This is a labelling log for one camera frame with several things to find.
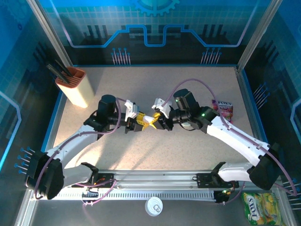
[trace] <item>beige countertop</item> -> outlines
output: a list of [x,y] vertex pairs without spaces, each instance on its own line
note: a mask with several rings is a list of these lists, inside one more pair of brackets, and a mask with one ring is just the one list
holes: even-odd
[[[206,82],[221,101],[234,106],[234,125],[252,134],[246,108],[232,67],[97,67],[83,68],[96,91],[86,109],[67,100],[55,145],[77,131],[97,109],[102,95],[111,94],[129,99],[140,111],[152,115],[151,106],[157,97],[166,99],[182,80],[198,78]],[[211,94],[200,83],[191,81],[180,89],[190,90],[200,106],[211,106]],[[116,133],[103,136],[82,150],[67,167],[89,162],[99,169],[119,170],[211,170],[221,161],[242,162],[246,159],[222,141],[199,130],[173,131],[148,127],[143,132]]]

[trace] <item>glass panel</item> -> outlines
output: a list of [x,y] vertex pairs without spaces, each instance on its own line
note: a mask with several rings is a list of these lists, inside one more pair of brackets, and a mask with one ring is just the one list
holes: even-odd
[[[285,168],[297,184],[301,182],[300,13],[299,1],[284,0],[245,68],[267,139],[283,147]],[[295,213],[300,222],[300,212]]]
[[41,0],[75,65],[237,64],[268,0]]
[[41,150],[59,91],[45,68],[50,42],[26,1],[0,1],[0,29],[0,218],[14,225],[30,160],[20,149]]

